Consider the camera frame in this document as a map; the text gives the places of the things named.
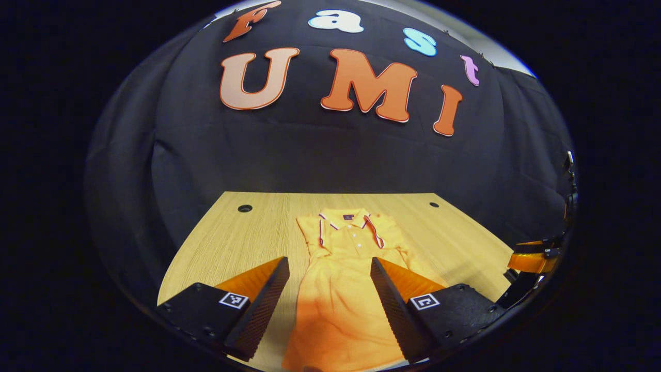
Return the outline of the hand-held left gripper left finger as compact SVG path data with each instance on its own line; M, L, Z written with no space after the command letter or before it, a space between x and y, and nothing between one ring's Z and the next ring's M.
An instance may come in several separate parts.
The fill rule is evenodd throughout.
M278 257L215 286L191 284L156 313L201 349L248 362L289 278L287 257Z

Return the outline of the orange polo T-shirt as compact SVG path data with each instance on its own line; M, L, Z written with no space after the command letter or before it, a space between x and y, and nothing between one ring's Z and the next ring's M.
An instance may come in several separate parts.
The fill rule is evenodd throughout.
M282 367L304 372L364 372L403 362L370 276L380 257L439 283L394 217L366 209L298 216L309 252Z

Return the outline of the black backdrop cloth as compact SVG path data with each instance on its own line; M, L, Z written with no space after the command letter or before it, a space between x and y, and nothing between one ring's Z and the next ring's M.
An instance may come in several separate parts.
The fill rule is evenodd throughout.
M493 41L392 0L257 0L161 45L90 139L109 272L153 301L227 191L434 193L505 243L557 235L574 151L547 89Z

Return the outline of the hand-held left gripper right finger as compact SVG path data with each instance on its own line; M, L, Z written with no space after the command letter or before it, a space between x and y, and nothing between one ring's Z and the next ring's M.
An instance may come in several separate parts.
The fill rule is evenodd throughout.
M372 259L370 277L411 364L457 353L506 313L467 284L444 287L380 257Z

